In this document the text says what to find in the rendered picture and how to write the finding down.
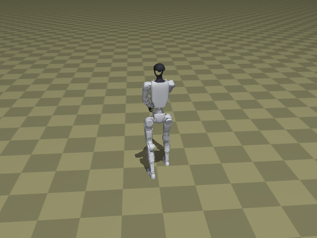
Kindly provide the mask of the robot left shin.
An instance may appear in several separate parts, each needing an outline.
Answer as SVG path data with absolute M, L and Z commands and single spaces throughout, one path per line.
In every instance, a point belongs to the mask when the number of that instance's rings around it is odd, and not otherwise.
M 147 144 L 147 158 L 150 165 L 150 171 L 154 173 L 154 161 L 155 161 L 155 154 L 154 151 L 150 152 L 149 144 Z

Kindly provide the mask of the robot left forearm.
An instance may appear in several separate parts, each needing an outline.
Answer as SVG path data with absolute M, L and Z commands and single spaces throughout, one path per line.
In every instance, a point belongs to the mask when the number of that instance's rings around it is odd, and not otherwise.
M 143 101 L 144 102 L 144 101 Z M 150 108 L 153 108 L 153 105 L 151 104 L 151 102 L 149 101 L 149 102 L 144 102 L 144 104 L 147 106 L 147 107 L 150 107 Z

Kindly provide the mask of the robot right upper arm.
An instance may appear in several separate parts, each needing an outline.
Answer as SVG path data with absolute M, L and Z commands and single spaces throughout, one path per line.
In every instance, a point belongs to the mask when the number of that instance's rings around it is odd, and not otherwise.
M 172 91 L 172 89 L 175 87 L 174 81 L 170 80 L 169 82 L 169 93 Z

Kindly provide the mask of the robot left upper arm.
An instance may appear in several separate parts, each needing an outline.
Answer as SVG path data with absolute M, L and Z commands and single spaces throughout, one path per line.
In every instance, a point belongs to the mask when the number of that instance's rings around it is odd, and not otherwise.
M 143 83 L 143 91 L 142 91 L 142 100 L 144 102 L 149 102 L 150 98 L 148 97 L 148 92 L 151 87 L 151 82 L 144 82 Z

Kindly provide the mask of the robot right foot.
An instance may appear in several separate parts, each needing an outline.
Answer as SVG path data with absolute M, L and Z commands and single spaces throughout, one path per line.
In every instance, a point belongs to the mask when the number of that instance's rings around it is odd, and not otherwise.
M 165 161 L 165 156 L 163 156 L 163 158 L 162 158 L 162 159 L 163 159 L 163 161 L 164 161 L 165 165 L 166 165 L 166 166 L 169 166 L 169 161 Z

